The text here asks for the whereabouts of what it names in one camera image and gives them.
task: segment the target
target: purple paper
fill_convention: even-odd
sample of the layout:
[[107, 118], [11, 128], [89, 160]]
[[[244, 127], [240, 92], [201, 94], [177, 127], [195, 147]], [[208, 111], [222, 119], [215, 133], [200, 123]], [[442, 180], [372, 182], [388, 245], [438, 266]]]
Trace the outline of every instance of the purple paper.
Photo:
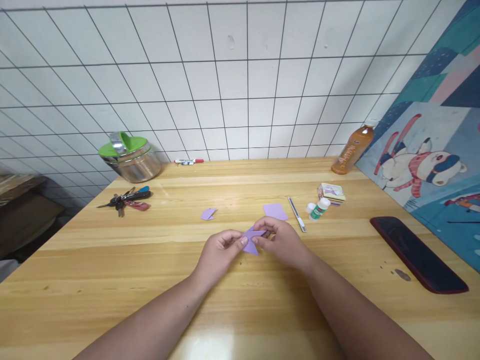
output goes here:
[[213, 220], [215, 219], [212, 215], [213, 213], [215, 212], [215, 210], [217, 210], [216, 207], [214, 208], [208, 208], [207, 210], [205, 210], [204, 212], [201, 213], [201, 216], [200, 216], [200, 219], [202, 220]]
[[265, 215], [278, 220], [285, 221], [289, 219], [281, 203], [265, 204], [263, 205], [263, 211], [265, 212]]
[[245, 247], [243, 248], [243, 251], [246, 253], [250, 253], [253, 255], [259, 255], [259, 252], [257, 251], [257, 248], [255, 247], [254, 242], [252, 241], [253, 237], [256, 236], [262, 236], [265, 233], [266, 230], [264, 231], [254, 231], [254, 227], [252, 226], [249, 228], [245, 233], [243, 234], [244, 237], [248, 239], [248, 242], [246, 243]]

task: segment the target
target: bottle cap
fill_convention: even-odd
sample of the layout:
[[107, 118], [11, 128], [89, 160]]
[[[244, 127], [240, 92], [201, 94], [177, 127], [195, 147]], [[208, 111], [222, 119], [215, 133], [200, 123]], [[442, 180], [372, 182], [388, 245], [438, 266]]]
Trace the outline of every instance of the bottle cap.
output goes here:
[[315, 209], [316, 206], [317, 205], [315, 205], [313, 202], [309, 203], [306, 206], [306, 212], [310, 214]]
[[330, 206], [331, 202], [330, 200], [328, 200], [326, 197], [322, 197], [320, 199], [320, 201], [318, 202], [318, 206], [321, 208], [321, 209], [326, 209]]
[[365, 125], [367, 126], [371, 126], [371, 127], [374, 127], [375, 125], [377, 125], [379, 123], [379, 120], [377, 119], [367, 119], [365, 121]]

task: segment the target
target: red phone case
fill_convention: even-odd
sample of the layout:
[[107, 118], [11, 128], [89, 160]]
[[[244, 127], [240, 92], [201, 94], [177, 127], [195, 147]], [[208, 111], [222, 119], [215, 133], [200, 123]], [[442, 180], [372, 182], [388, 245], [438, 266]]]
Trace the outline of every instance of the red phone case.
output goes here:
[[[452, 289], [452, 290], [436, 290], [434, 289], [428, 282], [428, 280], [424, 277], [424, 275], [415, 267], [415, 265], [410, 262], [410, 260], [405, 256], [405, 254], [398, 248], [397, 244], [393, 242], [393, 240], [390, 238], [390, 236], [382, 229], [382, 226], [378, 223], [379, 219], [396, 219], [398, 222], [403, 225], [413, 237], [415, 237], [420, 243], [422, 243], [426, 250], [429, 252], [429, 256], [433, 257], [434, 259], [438, 260], [441, 265], [448, 270], [450, 270], [453, 275], [457, 278], [457, 280], [464, 285], [464, 288], [458, 288], [458, 289]], [[370, 224], [373, 225], [373, 227], [378, 231], [378, 233], [381, 235], [381, 237], [386, 241], [388, 245], [392, 248], [392, 250], [398, 255], [398, 257], [403, 261], [403, 263], [406, 265], [406, 267], [415, 275], [415, 277], [418, 279], [420, 284], [423, 285], [425, 289], [428, 291], [435, 293], [435, 294], [460, 294], [460, 293], [466, 293], [469, 291], [469, 287], [467, 284], [446, 264], [440, 259], [425, 243], [419, 239], [417, 235], [413, 233], [403, 222], [401, 222], [398, 218], [393, 217], [393, 216], [379, 216], [379, 217], [372, 217], [370, 219]]]

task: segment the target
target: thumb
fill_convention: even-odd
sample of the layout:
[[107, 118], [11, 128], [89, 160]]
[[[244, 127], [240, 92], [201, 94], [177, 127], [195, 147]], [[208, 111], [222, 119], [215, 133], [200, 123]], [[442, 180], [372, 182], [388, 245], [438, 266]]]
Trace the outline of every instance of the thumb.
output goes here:
[[246, 236], [243, 236], [242, 238], [238, 239], [235, 241], [228, 249], [227, 252], [231, 254], [231, 257], [234, 258], [236, 257], [247, 245], [249, 239]]
[[252, 241], [254, 244], [259, 245], [262, 249], [267, 250], [269, 253], [272, 251], [272, 241], [261, 236], [255, 236], [252, 238]]

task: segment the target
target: keychain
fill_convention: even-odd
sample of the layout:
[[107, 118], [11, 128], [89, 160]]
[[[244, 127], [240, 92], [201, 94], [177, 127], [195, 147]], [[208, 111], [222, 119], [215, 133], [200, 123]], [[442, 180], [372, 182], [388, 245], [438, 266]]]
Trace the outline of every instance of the keychain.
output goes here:
[[147, 204], [146, 202], [124, 201], [124, 203], [125, 205], [140, 211], [145, 211], [150, 208], [150, 204]]

